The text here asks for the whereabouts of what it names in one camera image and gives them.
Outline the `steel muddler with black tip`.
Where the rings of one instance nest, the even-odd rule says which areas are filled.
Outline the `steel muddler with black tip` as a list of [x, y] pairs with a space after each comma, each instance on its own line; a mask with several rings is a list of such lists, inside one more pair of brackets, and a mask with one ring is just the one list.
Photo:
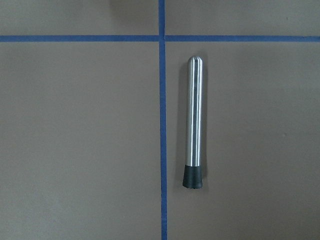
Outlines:
[[187, 115], [185, 166], [182, 185], [187, 189], [200, 189], [202, 182], [202, 103], [203, 60], [192, 56], [188, 60]]

